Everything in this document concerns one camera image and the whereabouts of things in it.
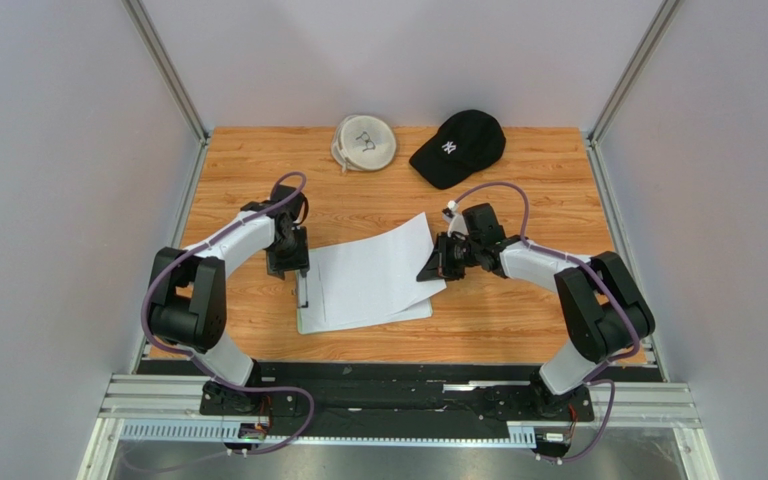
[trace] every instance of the wooden tabletop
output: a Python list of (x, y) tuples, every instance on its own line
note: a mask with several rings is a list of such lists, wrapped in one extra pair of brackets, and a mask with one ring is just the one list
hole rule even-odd
[[(408, 165), (410, 155), (435, 131), (396, 128), (399, 152), (391, 165), (379, 172), (343, 174), (330, 155), (332, 128), (219, 128), (183, 244), (214, 233), (240, 206), (266, 199), (282, 174), (300, 170), (308, 177), (310, 248), (383, 233), (423, 211), (436, 235), (446, 228), (440, 212), (447, 201), (480, 183), (507, 180), (529, 194), (530, 238), (582, 254), (612, 249), (578, 130), (507, 128), (503, 158), (447, 191), (435, 189)], [(508, 235), (518, 231), (523, 205), (516, 193), (485, 189), (462, 208), (482, 202), (493, 205)], [(431, 318), (300, 335), (295, 280), (270, 277), (265, 269), (265, 255), (259, 253), (227, 285), (227, 331), (257, 359), (536, 363), (550, 359), (567, 340), (555, 294), (478, 268), (432, 298)]]

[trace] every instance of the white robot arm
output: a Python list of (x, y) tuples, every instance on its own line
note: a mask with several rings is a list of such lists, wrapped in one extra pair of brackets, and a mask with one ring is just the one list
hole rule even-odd
[[(163, 248), (154, 259), (151, 283), (172, 261), (195, 251), (163, 278), (150, 298), (148, 326), (156, 337), (191, 354), (217, 377), (234, 385), (246, 385), (255, 362), (243, 353), (224, 331), (227, 321), (226, 282), (245, 261), (266, 250), (267, 271), (284, 277), (299, 271), (298, 306), (307, 304), (306, 274), (310, 268), (307, 231), (300, 226), (307, 214), (307, 199), (298, 193), (281, 208), (270, 209), (295, 191), (278, 185), (269, 200), (249, 203), (228, 225), (206, 240), (184, 250)], [(257, 216), (258, 212), (269, 210)], [(177, 287), (192, 285), (191, 297)]]
[(456, 208), (453, 202), (444, 210), (449, 231), (438, 235), (417, 280), (460, 280), (466, 267), (481, 266), (502, 278), (525, 280), (559, 295), (570, 339), (531, 379), (533, 404), (539, 413), (554, 416), (607, 359), (634, 342), (616, 309), (600, 304), (596, 285), (582, 264), (602, 279), (639, 338), (653, 332), (653, 315), (617, 254), (587, 257), (554, 251), (517, 235), (506, 237), (489, 204), (470, 207), (463, 214)]

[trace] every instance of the white wall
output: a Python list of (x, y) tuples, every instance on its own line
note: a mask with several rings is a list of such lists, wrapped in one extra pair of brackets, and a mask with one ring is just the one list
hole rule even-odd
[(196, 154), (118, 1), (0, 1), (0, 479), (76, 475)]
[(209, 128), (593, 127), (660, 0), (146, 0)]
[(686, 1), (602, 152), (721, 478), (768, 478), (768, 2)]

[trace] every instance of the hat brim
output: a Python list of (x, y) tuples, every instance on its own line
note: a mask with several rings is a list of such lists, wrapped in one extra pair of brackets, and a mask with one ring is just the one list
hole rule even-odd
[(474, 173), (460, 163), (438, 154), (437, 148), (437, 142), (429, 141), (414, 153), (410, 161), (411, 166), (435, 188), (452, 188)]

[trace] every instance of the paper stack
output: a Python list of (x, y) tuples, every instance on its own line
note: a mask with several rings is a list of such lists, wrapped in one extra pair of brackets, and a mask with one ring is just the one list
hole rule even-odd
[(443, 280), (417, 282), (434, 243), (425, 213), (378, 236), (310, 250), (301, 334), (368, 327), (431, 316)]

